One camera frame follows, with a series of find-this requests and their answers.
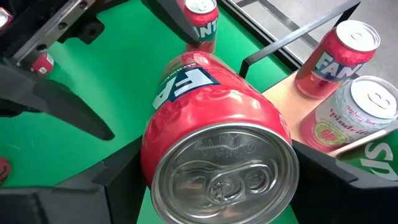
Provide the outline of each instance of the green can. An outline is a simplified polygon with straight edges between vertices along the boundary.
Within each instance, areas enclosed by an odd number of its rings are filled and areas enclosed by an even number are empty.
[[[379,177],[398,181],[398,129],[337,158]]]

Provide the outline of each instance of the pull tab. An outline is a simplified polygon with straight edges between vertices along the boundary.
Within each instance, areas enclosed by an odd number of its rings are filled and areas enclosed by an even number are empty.
[[[206,194],[214,203],[240,202],[267,192],[274,182],[274,175],[265,164],[234,166],[214,175]]]
[[[368,98],[382,109],[386,110],[390,106],[390,101],[383,98],[380,94],[376,92],[368,93]]]

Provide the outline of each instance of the fanta logo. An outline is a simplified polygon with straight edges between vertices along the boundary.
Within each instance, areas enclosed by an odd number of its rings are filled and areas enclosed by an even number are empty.
[[[372,148],[373,144],[373,142],[370,142],[366,145],[365,156],[368,159],[361,159],[362,166],[368,167],[373,174],[376,174],[379,177],[385,178],[387,180],[397,181],[398,175],[388,163],[393,163],[394,159],[394,155],[390,146],[387,143],[382,142],[376,147]]]
[[[200,41],[213,40],[217,30],[217,19],[208,22],[204,27],[194,27],[195,33],[199,36]]]
[[[207,85],[219,85],[203,68],[183,68],[171,74],[167,82],[163,82],[152,106],[157,110],[166,100],[173,102],[191,90]]]
[[[355,66],[344,66],[336,62],[330,54],[323,52],[315,65],[315,72],[326,79],[338,82],[352,76],[362,65],[363,63]]]

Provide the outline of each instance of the green mat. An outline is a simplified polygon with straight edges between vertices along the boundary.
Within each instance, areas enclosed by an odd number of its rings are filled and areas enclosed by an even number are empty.
[[[99,15],[105,31],[91,44],[77,39],[56,43],[49,78],[69,86],[109,125],[116,137],[105,142],[46,114],[0,118],[0,156],[11,174],[2,187],[55,185],[114,153],[139,137],[151,115],[158,78],[184,43],[147,10],[130,0]],[[261,45],[220,10],[216,55],[238,71],[242,59]],[[253,65],[247,80],[264,91],[290,71],[271,56]],[[273,223],[294,223],[291,208]],[[140,224],[162,223],[146,192]]]

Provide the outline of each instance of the wooden platform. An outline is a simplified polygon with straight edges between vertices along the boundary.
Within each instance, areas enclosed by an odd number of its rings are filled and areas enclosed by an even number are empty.
[[[303,120],[303,118],[309,114],[309,112],[311,112],[322,102],[322,100],[312,100],[300,95],[294,87],[293,81],[295,76],[296,73],[291,74],[289,77],[265,91],[262,95],[271,101],[274,106],[278,108],[280,113],[282,113],[287,125],[290,128],[292,139],[305,144],[299,134],[299,124],[301,120]],[[329,152],[328,155],[336,157],[342,152],[349,151],[356,146],[383,136],[395,128],[398,128],[398,122],[395,122],[392,126],[389,126],[385,130],[378,131],[338,150]]]

